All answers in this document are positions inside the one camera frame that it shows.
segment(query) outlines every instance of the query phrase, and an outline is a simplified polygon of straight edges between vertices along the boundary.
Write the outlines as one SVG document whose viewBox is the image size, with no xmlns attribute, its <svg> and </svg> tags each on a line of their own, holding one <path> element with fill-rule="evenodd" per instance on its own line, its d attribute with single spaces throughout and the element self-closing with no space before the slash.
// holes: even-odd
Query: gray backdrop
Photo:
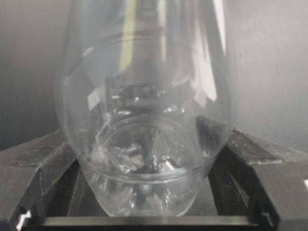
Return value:
<svg viewBox="0 0 308 231">
<path fill-rule="evenodd" d="M 0 1 L 0 150 L 58 128 L 53 83 L 69 0 Z M 230 0 L 236 126 L 308 152 L 308 1 Z"/>
</svg>

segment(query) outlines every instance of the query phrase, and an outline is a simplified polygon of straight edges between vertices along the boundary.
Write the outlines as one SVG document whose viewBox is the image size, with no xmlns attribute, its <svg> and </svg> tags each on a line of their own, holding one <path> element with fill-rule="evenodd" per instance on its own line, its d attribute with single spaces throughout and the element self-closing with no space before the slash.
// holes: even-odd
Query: metal bar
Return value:
<svg viewBox="0 0 308 231">
<path fill-rule="evenodd" d="M 89 226 L 248 226 L 258 227 L 256 217 L 186 216 L 186 217 L 49 217 L 26 220 L 26 227 L 89 227 Z"/>
</svg>

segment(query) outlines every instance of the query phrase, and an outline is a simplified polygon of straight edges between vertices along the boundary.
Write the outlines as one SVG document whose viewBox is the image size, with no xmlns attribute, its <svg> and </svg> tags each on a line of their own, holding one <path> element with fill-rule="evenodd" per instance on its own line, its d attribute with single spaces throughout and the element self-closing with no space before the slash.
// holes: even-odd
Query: plastic bottle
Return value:
<svg viewBox="0 0 308 231">
<path fill-rule="evenodd" d="M 110 216 L 180 216 L 232 130 L 222 1 L 75 0 L 62 128 Z"/>
</svg>

